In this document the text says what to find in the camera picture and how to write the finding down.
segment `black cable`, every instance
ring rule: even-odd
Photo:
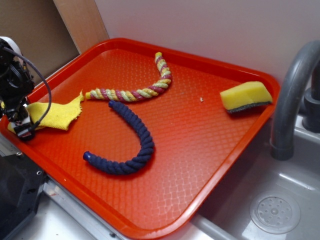
[[[19,137],[23,136],[24,134],[26,133],[30,133],[32,131],[34,131],[38,126],[39,124],[41,123],[41,121],[45,118],[45,116],[47,115],[47,113],[49,112],[50,110],[50,107],[51,107],[51,103],[52,103],[52,95],[51,95],[51,89],[50,89],[50,86],[49,84],[47,83],[45,77],[41,74],[41,72],[37,69],[37,67],[29,60],[27,59],[26,57],[22,56],[21,54],[13,51],[12,49],[4,46],[3,49],[5,51],[7,51],[8,53],[12,54],[12,55],[15,55],[16,57],[20,58],[21,60],[23,60],[26,64],[28,64],[35,72],[36,74],[38,74],[38,76],[40,77],[41,81],[44,83],[47,91],[48,91],[48,107],[46,108],[45,112],[43,113],[43,115],[39,118],[38,121],[36,121],[31,127],[29,127],[28,129],[25,129],[21,132],[19,132],[17,135]]]

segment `faucet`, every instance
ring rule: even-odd
[[[311,87],[305,91],[310,78]],[[300,106],[304,109],[303,127],[320,133],[320,40],[304,45],[285,75],[271,127],[270,153],[274,159],[288,160],[294,155],[294,130]]]

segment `multicolored rope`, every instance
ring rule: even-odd
[[[148,86],[144,89],[138,89],[133,91],[114,90],[96,88],[90,92],[86,92],[86,99],[99,99],[99,100],[113,100],[117,102],[137,102],[145,99],[150,99],[165,92],[171,83],[171,71],[162,57],[161,52],[155,54],[154,60],[156,67],[160,73],[160,80],[154,83],[152,86]]]
[[[83,159],[95,168],[111,175],[128,175],[142,169],[151,159],[155,144],[153,138],[142,120],[126,105],[110,101],[109,107],[116,111],[137,133],[141,149],[137,156],[126,162],[111,161],[86,151]]]

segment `drain strainer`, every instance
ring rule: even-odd
[[[285,234],[300,221],[298,203],[282,192],[267,191],[255,197],[250,216],[258,228],[270,234]]]

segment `orange tray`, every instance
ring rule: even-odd
[[[162,52],[172,83],[160,96],[127,105],[151,132],[155,152],[140,171],[103,173],[83,160],[90,151],[124,162],[137,155],[140,141],[107,101],[85,100],[68,131],[38,130],[31,141],[0,132],[52,178],[120,233],[132,239],[168,235],[186,223],[271,116],[280,87],[270,75],[128,39],[92,47],[48,82],[54,103],[66,104],[95,88],[136,90],[157,82],[154,63]],[[220,92],[247,81],[264,83],[274,104],[230,115]],[[42,85],[31,102],[47,102]]]

